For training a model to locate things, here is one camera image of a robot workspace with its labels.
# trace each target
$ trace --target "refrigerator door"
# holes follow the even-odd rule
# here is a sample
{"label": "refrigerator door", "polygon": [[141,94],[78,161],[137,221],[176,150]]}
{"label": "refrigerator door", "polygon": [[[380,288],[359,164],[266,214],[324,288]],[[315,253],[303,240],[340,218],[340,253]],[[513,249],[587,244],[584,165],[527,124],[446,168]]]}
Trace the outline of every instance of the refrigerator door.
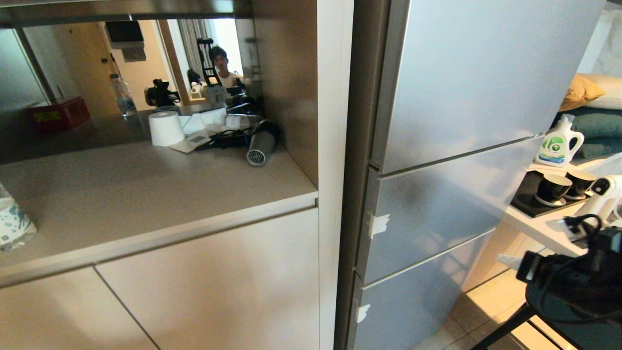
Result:
{"label": "refrigerator door", "polygon": [[445,321],[490,234],[355,291],[348,349],[410,350]]}
{"label": "refrigerator door", "polygon": [[605,0],[391,2],[381,174],[548,130]]}
{"label": "refrigerator door", "polygon": [[396,175],[370,170],[356,263],[363,285],[493,229],[541,141]]}

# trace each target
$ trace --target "saucer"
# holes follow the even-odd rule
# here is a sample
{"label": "saucer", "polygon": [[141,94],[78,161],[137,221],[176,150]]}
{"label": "saucer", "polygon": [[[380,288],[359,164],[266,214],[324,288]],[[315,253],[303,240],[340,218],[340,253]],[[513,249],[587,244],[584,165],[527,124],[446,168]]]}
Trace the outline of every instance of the saucer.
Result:
{"label": "saucer", "polygon": [[569,196],[567,194],[564,194],[564,198],[571,199],[573,201],[582,201],[582,200],[586,199],[587,196],[585,195],[585,193],[580,195],[580,196],[578,196],[578,197],[572,197],[572,196]]}
{"label": "saucer", "polygon": [[566,200],[564,198],[560,198],[554,202],[547,202],[545,200],[543,200],[542,198],[538,197],[538,195],[534,195],[534,197],[536,198],[536,200],[542,204],[544,204],[547,207],[553,207],[553,208],[557,208],[557,207],[562,207],[566,205]]}

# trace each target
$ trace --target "white plastic jug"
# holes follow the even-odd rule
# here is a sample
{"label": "white plastic jug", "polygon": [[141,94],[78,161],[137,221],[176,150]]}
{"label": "white plastic jug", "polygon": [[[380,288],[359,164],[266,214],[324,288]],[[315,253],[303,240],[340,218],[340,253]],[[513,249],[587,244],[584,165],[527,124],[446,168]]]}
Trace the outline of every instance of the white plastic jug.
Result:
{"label": "white plastic jug", "polygon": [[[544,141],[534,159],[535,162],[559,168],[568,165],[584,141],[583,134],[570,129],[574,119],[575,116],[573,115],[562,115],[555,128],[549,130],[544,136]],[[577,139],[577,142],[570,148],[570,140],[574,138]]]}

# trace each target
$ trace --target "person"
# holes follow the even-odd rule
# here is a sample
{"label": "person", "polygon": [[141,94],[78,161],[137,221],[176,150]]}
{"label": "person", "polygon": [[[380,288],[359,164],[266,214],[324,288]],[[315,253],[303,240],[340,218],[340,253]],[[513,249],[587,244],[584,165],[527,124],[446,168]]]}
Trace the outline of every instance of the person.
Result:
{"label": "person", "polygon": [[227,67],[229,59],[227,59],[226,51],[220,46],[214,46],[210,49],[208,55],[214,67],[218,70],[218,77],[223,86],[225,88],[238,86],[236,78],[242,80],[244,77],[240,74],[229,72],[229,68]]}

